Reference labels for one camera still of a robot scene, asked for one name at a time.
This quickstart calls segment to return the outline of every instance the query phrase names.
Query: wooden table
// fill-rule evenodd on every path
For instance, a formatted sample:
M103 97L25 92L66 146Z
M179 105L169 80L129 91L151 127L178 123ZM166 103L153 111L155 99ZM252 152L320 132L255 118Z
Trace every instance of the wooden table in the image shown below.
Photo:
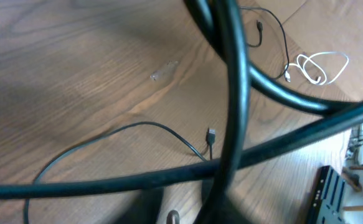
M253 6L253 1L244 1ZM286 63L281 32L262 12L243 12L249 42L263 45L252 60L275 76ZM288 37L291 59L301 53ZM334 85L318 87L292 71L284 85L338 100ZM30 183L65 147L110 126L155 121L201 152L214 128L214 155L224 138L226 66L204 40L181 0L0 1L0 184ZM317 116L286 108L252 90L245 146L287 133ZM255 223L300 223L317 168L341 170L348 134L242 169L230 192ZM128 129L59 162L44 182L92 180L183 166L199 158L167 132ZM166 188L159 223L179 211L191 223L200 209L200 183ZM33 200L31 223L110 223L137 192ZM0 201L0 223L22 223L22 200Z

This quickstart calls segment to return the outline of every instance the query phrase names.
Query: wooden surface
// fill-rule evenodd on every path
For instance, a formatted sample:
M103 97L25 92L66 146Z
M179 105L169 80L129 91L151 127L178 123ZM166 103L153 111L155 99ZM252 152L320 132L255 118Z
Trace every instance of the wooden surface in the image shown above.
M242 4L257 6L253 1ZM249 42L263 45L252 60L276 76L286 62L281 32L262 12L243 12ZM288 36L290 56L302 50ZM336 86L313 86L297 72L299 92L347 100ZM182 1L0 1L0 184L30 183L63 148L110 126L155 121L201 152L215 128L214 155L224 138L226 67L195 27ZM319 119L252 90L245 146ZM254 223L301 223L317 168L340 171L348 134L240 170L230 196ZM199 162L167 132L132 128L59 162L45 182L92 180ZM138 192L32 200L31 223L111 223ZM200 208L199 182L166 188L158 223L179 211L192 223ZM22 223L22 200L0 201L0 223Z

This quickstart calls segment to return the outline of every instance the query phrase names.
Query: white cable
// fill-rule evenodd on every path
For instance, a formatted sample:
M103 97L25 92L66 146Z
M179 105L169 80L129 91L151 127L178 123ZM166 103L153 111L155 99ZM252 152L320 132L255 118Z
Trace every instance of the white cable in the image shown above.
M340 54L340 55L343 55L345 58L346 58L346 63L343 65L342 69L339 71L339 73L328 83L326 83L326 80L328 79L327 76L326 76L326 73L325 71L319 66L317 65L313 60L312 58L315 57L315 56L318 56L318 55L326 55L326 54ZM300 65L299 63L299 58L300 57L303 57L305 58L306 60L304 61L303 63L303 66ZM297 63L289 63L289 66L295 66L295 67L298 67L301 72L303 73L304 77L307 78L307 80L314 84L314 85L328 85L328 84L331 84L332 82L334 82L340 75L341 73L344 71L344 69L346 68L346 66L349 64L349 57L345 54L345 53L342 53L342 52L320 52L320 53L316 53L316 54L313 54L312 56L310 57L307 57L303 54L299 54L298 57L296 58L296 62ZM317 77L317 80L313 80L307 73L306 71L306 64L307 62L311 62L315 67L317 67L324 75L324 81L320 83L321 81L321 77ZM285 79L286 81L290 82L290 74L288 73L288 71L285 72Z

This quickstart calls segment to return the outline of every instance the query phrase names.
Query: coiled white cable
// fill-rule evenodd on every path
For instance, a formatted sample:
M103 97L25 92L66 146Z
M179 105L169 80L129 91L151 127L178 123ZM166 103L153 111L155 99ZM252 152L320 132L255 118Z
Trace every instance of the coiled white cable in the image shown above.
M343 55L345 58L346 58L346 63L343 65L342 69L339 71L339 73L328 83L326 83L326 80L328 79L327 76L326 76L326 73L325 71L319 66L317 65L313 60L312 58L315 57L315 56L318 56L318 55L326 55L326 54L340 54L340 55ZM304 61L303 63L303 66L300 65L299 63L299 58L300 57L303 57L305 58L306 60ZM321 77L317 77L316 80L313 80L307 73L306 71L306 64L307 62L311 62L315 67L317 67L324 75L324 81L320 83L321 81ZM320 53L316 53L316 54L313 54L312 56L310 57L307 57L303 54L299 54L298 57L296 58L296 63L289 63L289 66L296 66L298 67L301 72L303 73L304 77L306 77L308 79L308 81L314 85L328 85L328 84L331 84L332 82L334 82L340 75L341 73L344 71L344 69L347 67L347 65L349 64L349 57L345 54L345 53L342 53L342 52L320 52ZM290 74L288 73L288 71L285 72L285 79L286 81L290 82L291 81L291 76Z

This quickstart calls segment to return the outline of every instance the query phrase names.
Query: wood grain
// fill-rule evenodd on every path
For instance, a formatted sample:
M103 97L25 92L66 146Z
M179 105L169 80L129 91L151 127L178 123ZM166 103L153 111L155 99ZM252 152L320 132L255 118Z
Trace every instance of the wood grain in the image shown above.
M244 1L244 5L256 5ZM275 76L285 64L279 27L261 12L243 12L252 60ZM288 37L291 58L301 49ZM161 74L157 79L152 74ZM312 86L298 73L284 85L346 100L334 85ZM319 117L286 108L252 90L245 146ZM30 183L63 148L110 126L155 121L201 152L216 129L220 156L227 105L226 67L202 38L182 1L0 1L0 184ZM338 134L299 151L240 170L230 193L255 223L299 223L316 169L341 170L348 138ZM44 182L92 180L198 162L182 143L141 126L88 146L59 162ZM158 223L176 209L192 223L199 182L166 188ZM32 200L32 223L111 223L138 192ZM0 223L22 223L23 201L0 201Z

